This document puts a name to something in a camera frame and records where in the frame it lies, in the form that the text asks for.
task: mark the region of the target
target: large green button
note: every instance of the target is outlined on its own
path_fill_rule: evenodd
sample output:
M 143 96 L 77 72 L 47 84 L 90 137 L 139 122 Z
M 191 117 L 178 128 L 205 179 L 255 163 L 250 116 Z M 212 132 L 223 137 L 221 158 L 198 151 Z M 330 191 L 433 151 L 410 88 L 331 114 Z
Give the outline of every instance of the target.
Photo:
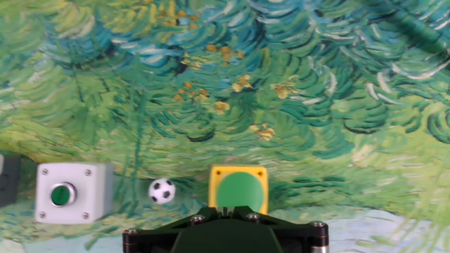
M 264 201 L 261 183 L 253 175 L 236 172 L 226 176 L 217 189 L 218 207 L 248 206 L 259 212 Z
M 75 193 L 75 188 L 69 183 L 55 185 L 50 194 L 51 202 L 57 207 L 70 205 L 75 200 Z

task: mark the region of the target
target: swirling brushstroke painting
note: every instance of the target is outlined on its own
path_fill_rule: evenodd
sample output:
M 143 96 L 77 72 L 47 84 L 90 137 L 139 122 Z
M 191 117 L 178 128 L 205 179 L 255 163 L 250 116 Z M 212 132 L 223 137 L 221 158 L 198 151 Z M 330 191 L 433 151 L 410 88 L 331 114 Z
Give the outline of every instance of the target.
M 93 225 L 35 223 L 34 192 L 21 192 L 0 209 L 0 247 L 119 252 L 124 228 L 198 211 L 210 165 L 228 163 L 264 165 L 270 214 L 326 220 L 331 252 L 449 250 L 449 11 L 443 0 L 0 1 L 0 148 L 117 172 L 115 211 Z M 146 196 L 159 177 L 179 186 L 171 205 Z

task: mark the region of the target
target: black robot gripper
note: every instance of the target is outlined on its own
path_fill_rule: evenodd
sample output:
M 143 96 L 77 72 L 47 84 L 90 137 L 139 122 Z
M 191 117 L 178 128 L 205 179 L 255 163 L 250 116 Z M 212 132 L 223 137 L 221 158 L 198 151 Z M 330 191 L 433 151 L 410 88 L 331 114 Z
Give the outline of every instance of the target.
M 329 253 L 326 223 L 290 223 L 249 207 L 203 207 L 163 227 L 122 235 L 124 253 Z
M 17 200 L 21 162 L 20 155 L 0 155 L 0 207 Z

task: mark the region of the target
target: screw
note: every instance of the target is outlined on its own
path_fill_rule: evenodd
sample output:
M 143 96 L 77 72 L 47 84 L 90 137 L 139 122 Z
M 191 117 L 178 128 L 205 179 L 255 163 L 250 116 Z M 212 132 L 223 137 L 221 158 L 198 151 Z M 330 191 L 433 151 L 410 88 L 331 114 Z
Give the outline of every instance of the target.
M 315 227 L 322 227 L 325 225 L 325 223 L 322 221 L 311 221 L 311 225 Z
M 139 233 L 140 229 L 137 228 L 130 228 L 124 231 L 124 233 L 128 234 L 128 235 L 136 235 L 137 233 Z
M 192 216 L 191 221 L 193 221 L 193 222 L 201 222 L 205 218 L 206 217 L 204 217 L 202 214 L 196 214 L 196 215 Z
M 259 218 L 259 214 L 257 213 L 249 213 L 247 214 L 247 219 L 258 219 Z

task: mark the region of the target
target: soccer ball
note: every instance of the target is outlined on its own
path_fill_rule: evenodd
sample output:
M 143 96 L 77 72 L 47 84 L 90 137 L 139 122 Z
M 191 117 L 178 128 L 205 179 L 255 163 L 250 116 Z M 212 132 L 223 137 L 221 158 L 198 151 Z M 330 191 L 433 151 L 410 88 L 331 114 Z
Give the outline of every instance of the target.
M 169 179 L 157 179 L 150 184 L 148 196 L 156 204 L 171 202 L 175 197 L 175 185 Z

